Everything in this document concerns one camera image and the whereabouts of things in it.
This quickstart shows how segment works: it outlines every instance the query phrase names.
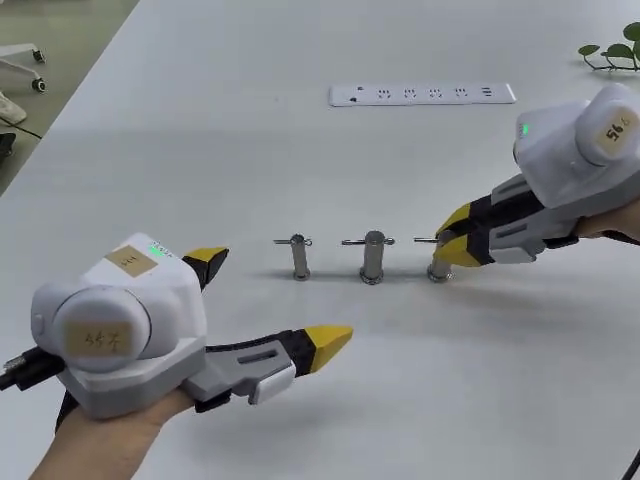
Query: green indicator light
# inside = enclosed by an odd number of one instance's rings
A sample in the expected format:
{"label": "green indicator light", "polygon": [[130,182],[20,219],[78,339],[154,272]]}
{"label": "green indicator light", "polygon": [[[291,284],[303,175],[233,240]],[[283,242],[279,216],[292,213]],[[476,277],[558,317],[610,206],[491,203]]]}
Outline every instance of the green indicator light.
{"label": "green indicator light", "polygon": [[149,247],[149,251],[157,257],[164,257],[164,252],[161,250],[158,250],[157,247],[151,246]]}

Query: gray floor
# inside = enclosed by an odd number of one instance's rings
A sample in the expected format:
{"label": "gray floor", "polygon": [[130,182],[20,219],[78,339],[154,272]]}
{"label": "gray floor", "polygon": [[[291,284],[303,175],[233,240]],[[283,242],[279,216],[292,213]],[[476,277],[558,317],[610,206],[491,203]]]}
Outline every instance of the gray floor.
{"label": "gray floor", "polygon": [[[46,55],[36,68],[47,82],[38,94],[31,81],[0,72],[0,90],[29,115],[21,125],[43,135],[82,82],[138,0],[5,0],[0,5],[0,45],[35,43]],[[30,55],[14,57],[33,65]],[[0,126],[0,133],[15,131]],[[38,140],[21,132],[14,154],[0,165],[0,194],[25,164]]]}

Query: human hand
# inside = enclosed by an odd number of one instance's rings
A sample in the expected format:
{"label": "human hand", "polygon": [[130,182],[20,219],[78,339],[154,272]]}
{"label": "human hand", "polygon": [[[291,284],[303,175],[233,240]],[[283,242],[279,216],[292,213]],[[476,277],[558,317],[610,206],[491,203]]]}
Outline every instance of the human hand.
{"label": "human hand", "polygon": [[606,231],[620,232],[640,241],[640,199],[617,210],[585,218],[576,229],[578,236],[586,238],[601,237]]}
{"label": "human hand", "polygon": [[193,406],[174,390],[151,407],[109,420],[92,420],[67,392],[56,436],[30,480],[130,480],[163,425]]}

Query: power strip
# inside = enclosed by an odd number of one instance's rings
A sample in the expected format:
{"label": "power strip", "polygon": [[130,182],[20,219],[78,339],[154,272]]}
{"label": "power strip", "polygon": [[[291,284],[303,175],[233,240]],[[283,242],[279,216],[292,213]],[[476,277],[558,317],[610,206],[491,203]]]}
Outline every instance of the power strip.
{"label": "power strip", "polygon": [[329,91],[333,107],[515,103],[508,83],[347,85]]}

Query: yellow fingertip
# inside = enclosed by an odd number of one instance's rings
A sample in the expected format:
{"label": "yellow fingertip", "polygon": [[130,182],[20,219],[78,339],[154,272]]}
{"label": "yellow fingertip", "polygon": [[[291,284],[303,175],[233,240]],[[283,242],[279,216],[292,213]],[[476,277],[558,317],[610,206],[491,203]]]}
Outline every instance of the yellow fingertip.
{"label": "yellow fingertip", "polygon": [[456,210],[451,214],[451,216],[447,219],[446,222],[442,224],[442,226],[436,232],[436,235],[439,235],[445,230],[447,230],[452,224],[459,222],[460,220],[464,220],[465,218],[469,218],[470,212],[471,212],[470,203],[466,203],[463,206],[461,206],[458,210]]}
{"label": "yellow fingertip", "polygon": [[353,328],[338,325],[319,325],[304,329],[316,347],[309,373],[324,367],[353,336]]}
{"label": "yellow fingertip", "polygon": [[433,252],[434,258],[461,267],[480,267],[480,262],[467,251],[467,239],[467,235],[457,237],[436,248]]}
{"label": "yellow fingertip", "polygon": [[223,252],[227,252],[227,247],[214,247],[214,248],[198,248],[191,250],[185,256],[193,258],[194,260],[202,260],[203,262],[210,262],[213,257]]}

